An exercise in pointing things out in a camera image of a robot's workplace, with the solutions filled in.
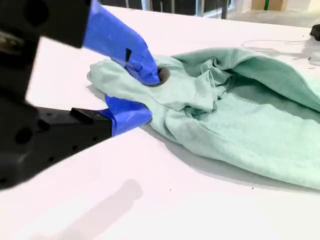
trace screw hole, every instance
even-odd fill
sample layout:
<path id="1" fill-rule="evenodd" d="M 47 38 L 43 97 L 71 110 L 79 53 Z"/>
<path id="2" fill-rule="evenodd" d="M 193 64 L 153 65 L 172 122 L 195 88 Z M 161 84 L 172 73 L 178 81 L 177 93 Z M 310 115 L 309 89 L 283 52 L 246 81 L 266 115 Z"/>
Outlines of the screw hole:
<path id="1" fill-rule="evenodd" d="M 5 184 L 8 180 L 6 178 L 0 178 L 0 184 Z"/>
<path id="2" fill-rule="evenodd" d="M 34 27 L 44 24 L 49 18 L 49 8 L 43 0 L 28 0 L 24 8 L 25 19 Z"/>
<path id="3" fill-rule="evenodd" d="M 32 138 L 32 131 L 30 128 L 25 127 L 22 128 L 18 133 L 15 135 L 15 142 L 17 144 L 27 144 Z"/>

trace mint green cloth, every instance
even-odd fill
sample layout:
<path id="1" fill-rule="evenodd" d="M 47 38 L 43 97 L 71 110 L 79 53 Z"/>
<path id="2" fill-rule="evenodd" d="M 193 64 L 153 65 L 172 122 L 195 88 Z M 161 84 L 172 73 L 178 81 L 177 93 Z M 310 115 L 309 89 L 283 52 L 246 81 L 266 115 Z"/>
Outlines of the mint green cloth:
<path id="1" fill-rule="evenodd" d="M 152 128 L 199 156 L 320 189 L 320 93 L 294 68 L 238 48 L 155 60 L 170 70 L 162 86 L 140 84 L 111 60 L 91 65 L 88 79 L 147 105 Z"/>

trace robotic arm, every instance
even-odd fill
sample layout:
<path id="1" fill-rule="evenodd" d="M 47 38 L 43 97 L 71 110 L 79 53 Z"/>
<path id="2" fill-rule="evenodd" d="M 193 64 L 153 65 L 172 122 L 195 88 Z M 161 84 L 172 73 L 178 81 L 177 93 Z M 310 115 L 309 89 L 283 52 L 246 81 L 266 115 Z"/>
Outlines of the robotic arm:
<path id="1" fill-rule="evenodd" d="M 109 56 L 147 86 L 168 78 L 144 40 L 97 0 L 0 0 L 0 189 L 152 119 L 144 104 L 107 95 L 101 111 L 26 102 L 41 36 Z"/>

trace white tabletop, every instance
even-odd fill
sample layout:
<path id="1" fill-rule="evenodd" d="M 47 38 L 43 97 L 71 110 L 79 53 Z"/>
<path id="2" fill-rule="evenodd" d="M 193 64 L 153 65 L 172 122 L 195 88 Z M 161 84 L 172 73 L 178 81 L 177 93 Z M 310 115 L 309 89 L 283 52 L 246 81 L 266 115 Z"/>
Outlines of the white tabletop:
<path id="1" fill-rule="evenodd" d="M 154 54 L 254 48 L 320 77 L 320 43 L 308 28 L 108 9 Z M 103 109 L 86 79 L 89 65 L 103 58 L 42 39 L 27 99 Z M 195 156 L 137 128 L 1 191 L 0 239 L 311 240 L 320 236 L 319 203 L 317 191 Z"/>

